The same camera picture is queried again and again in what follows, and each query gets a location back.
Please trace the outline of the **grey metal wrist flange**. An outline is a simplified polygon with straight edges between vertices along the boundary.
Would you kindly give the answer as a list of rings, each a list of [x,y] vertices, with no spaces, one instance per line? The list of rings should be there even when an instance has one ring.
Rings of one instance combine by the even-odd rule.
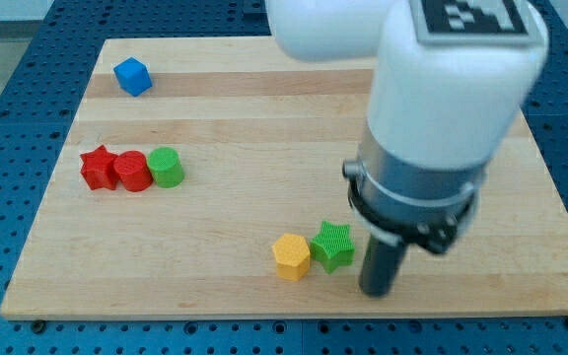
[[[369,128],[357,158],[342,168],[350,207],[372,241],[392,248],[415,244],[433,254],[447,252],[468,229],[484,169],[412,164],[383,147]]]

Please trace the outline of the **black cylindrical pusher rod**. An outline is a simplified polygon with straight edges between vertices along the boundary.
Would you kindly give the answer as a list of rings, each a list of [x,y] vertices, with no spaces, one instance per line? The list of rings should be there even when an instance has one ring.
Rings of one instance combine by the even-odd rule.
[[[407,244],[390,245],[375,236],[368,240],[358,283],[369,297],[380,298],[389,293],[406,255]]]

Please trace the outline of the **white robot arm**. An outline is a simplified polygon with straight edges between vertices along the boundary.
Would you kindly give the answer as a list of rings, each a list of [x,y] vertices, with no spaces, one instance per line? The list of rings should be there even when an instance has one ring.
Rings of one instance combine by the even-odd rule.
[[[279,47],[302,61],[373,57],[366,126],[342,173],[369,231],[360,289],[382,297],[408,247],[443,254],[470,226],[486,169],[546,61],[526,1],[280,1]]]

